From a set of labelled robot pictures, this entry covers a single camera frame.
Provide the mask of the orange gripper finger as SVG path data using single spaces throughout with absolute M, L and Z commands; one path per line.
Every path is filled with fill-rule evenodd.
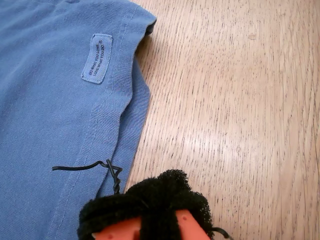
M 210 240 L 213 224 L 207 199 L 192 191 L 187 174 L 171 169 L 147 178 L 125 193 L 134 200 L 134 213 L 141 217 L 141 240 L 181 240 L 176 211 L 188 210 Z
M 142 216 L 151 203 L 134 194 L 115 194 L 87 202 L 79 213 L 78 238 L 92 240 L 107 226 Z

